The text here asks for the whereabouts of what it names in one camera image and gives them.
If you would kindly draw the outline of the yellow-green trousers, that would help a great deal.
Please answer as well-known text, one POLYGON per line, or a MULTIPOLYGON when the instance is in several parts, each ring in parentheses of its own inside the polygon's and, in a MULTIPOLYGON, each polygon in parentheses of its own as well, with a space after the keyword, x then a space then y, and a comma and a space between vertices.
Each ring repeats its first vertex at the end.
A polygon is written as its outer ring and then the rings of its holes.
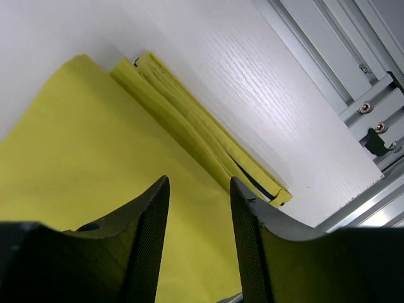
POLYGON ((239 293, 231 178, 275 206, 291 195, 151 52, 108 72, 76 56, 47 80, 1 142, 1 219, 76 228, 162 175, 170 206, 157 301, 239 293))

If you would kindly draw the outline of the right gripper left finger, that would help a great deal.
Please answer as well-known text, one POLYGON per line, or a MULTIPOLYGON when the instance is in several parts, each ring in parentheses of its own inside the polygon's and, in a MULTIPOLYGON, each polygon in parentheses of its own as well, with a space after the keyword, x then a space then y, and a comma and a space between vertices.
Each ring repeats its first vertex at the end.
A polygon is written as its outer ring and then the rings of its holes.
POLYGON ((153 302, 170 199, 162 176, 78 230, 1 223, 2 302, 153 302))

